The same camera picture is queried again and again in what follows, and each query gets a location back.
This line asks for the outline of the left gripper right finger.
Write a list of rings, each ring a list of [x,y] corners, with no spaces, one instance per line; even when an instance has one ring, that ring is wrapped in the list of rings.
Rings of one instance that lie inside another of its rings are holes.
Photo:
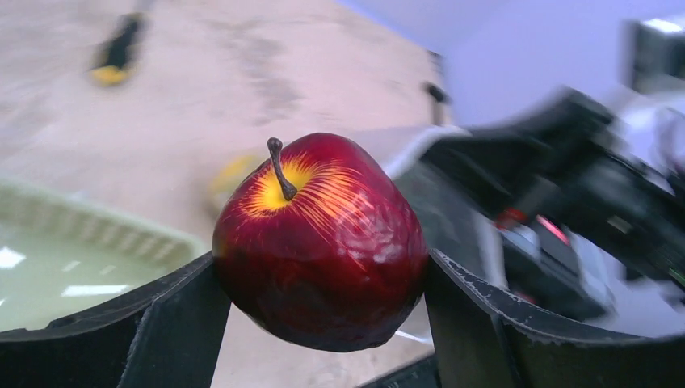
[[[650,339],[535,306],[431,252],[425,299],[445,387],[681,388],[684,338]]]

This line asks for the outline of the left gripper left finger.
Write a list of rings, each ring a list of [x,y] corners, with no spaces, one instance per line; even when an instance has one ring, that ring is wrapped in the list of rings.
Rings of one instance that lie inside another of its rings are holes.
[[[3,387],[209,387],[230,300],[206,253],[45,329],[1,334]]]

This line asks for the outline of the green yellow fruit toy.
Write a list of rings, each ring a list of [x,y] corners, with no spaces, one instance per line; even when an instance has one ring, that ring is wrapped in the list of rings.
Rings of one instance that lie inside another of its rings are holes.
[[[242,181],[265,160],[263,155],[243,154],[225,164],[208,184],[208,203],[212,210],[219,213]]]

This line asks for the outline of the dark red fruit toy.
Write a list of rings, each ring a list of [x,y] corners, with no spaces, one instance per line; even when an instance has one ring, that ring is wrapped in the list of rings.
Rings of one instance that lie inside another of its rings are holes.
[[[422,295],[429,254],[417,216],[357,143],[272,137],[269,158],[217,219],[223,290],[289,343],[355,352],[387,343]]]

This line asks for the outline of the clear zip top bag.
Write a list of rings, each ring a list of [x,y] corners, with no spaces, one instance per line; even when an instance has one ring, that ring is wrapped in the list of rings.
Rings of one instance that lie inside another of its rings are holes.
[[[427,125],[357,131],[350,135],[350,139],[364,148],[385,174],[395,180],[437,141],[471,136],[469,131],[455,125]]]

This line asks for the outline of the green plastic basket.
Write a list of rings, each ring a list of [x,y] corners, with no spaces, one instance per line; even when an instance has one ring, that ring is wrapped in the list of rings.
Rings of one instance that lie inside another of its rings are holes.
[[[1,329],[43,329],[205,251],[182,231],[3,178]]]

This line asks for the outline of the black tool box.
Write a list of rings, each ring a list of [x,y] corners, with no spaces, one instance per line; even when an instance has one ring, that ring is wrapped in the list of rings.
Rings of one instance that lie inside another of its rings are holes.
[[[626,283],[667,283],[684,301],[684,163],[671,108],[626,119],[564,89],[528,117],[491,127],[431,126],[402,149],[390,175],[429,243],[455,256],[473,225],[466,266],[557,314],[609,314],[603,261]]]

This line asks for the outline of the yellow black screwdriver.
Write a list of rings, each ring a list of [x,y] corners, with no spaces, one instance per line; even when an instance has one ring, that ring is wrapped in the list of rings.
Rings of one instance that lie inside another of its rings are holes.
[[[121,25],[96,53],[88,72],[96,85],[116,86],[131,78],[146,24],[144,11],[123,16]]]

